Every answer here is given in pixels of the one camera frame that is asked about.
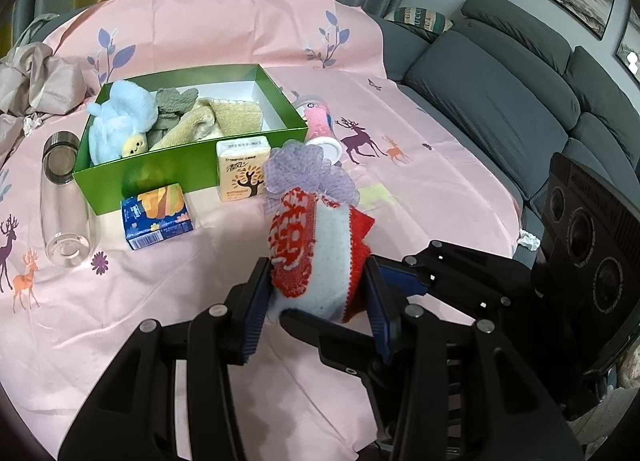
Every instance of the green box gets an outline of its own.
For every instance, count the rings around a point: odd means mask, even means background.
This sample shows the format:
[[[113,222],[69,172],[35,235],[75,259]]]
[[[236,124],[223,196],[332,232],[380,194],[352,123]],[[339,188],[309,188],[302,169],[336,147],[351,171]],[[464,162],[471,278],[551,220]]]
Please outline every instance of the green box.
[[[82,133],[74,178],[97,215],[119,210],[123,199],[173,183],[179,183],[183,192],[217,186],[216,142],[222,139],[263,134],[274,148],[289,139],[304,141],[306,136],[305,121],[258,64],[194,67],[129,80],[150,92],[159,88],[175,87],[182,91],[196,87],[201,96],[253,98],[262,107],[265,122],[260,133],[206,139],[92,166],[88,131],[94,117],[90,116]],[[111,84],[102,88],[97,104],[107,101],[110,89]]]

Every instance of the blue soap box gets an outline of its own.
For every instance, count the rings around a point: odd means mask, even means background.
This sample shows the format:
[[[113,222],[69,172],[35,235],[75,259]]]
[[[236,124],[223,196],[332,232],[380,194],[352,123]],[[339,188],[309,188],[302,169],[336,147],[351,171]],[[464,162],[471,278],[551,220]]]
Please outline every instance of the blue soap box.
[[[125,239],[132,250],[193,230],[177,183],[125,199],[120,202],[120,210]]]

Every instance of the light blue plush toy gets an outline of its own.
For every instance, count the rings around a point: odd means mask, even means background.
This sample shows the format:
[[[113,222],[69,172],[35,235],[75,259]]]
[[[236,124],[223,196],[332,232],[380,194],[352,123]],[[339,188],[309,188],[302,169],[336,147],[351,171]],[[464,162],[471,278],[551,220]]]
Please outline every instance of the light blue plush toy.
[[[156,99],[139,85],[118,80],[109,100],[88,104],[95,116],[89,127],[89,154],[94,165],[148,151],[146,132],[158,119]]]

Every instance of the metal screw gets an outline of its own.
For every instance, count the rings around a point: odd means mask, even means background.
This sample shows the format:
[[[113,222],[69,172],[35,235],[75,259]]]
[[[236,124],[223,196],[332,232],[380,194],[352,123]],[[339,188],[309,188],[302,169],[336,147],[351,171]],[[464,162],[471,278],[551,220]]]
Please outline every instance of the metal screw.
[[[209,308],[209,314],[216,318],[225,316],[227,311],[229,311],[229,309],[224,304],[213,304],[213,306]]]
[[[155,320],[145,320],[144,322],[142,322],[142,324],[140,324],[140,330],[143,333],[150,333],[151,331],[155,330],[156,327],[158,327],[158,324],[156,323]]]
[[[495,331],[495,324],[491,320],[478,320],[478,329],[483,333],[493,333]]]
[[[404,307],[404,314],[411,318],[420,318],[424,315],[424,308],[418,304],[409,304]]]

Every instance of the orange deer print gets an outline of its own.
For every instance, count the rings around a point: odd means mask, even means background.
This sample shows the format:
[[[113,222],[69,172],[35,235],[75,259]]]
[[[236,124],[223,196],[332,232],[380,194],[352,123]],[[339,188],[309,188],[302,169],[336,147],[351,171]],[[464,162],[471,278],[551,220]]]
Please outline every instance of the orange deer print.
[[[397,164],[396,161],[398,163],[404,164],[407,164],[408,161],[411,161],[411,158],[404,152],[402,152],[400,147],[398,147],[398,144],[393,139],[388,136],[383,136],[382,139],[392,145],[392,147],[388,151],[386,151],[386,155],[391,158],[391,161],[393,161],[395,164]]]
[[[22,303],[22,292],[25,289],[29,290],[28,298],[29,298],[29,309],[31,309],[31,297],[36,302],[36,306],[40,307],[38,304],[38,300],[36,296],[33,294],[33,273],[38,271],[38,265],[36,264],[37,254],[35,251],[29,248],[27,254],[22,256],[22,260],[27,266],[27,274],[26,275],[16,275],[14,278],[14,313],[15,313],[15,298],[20,299],[20,305],[22,309],[26,310],[26,307]]]

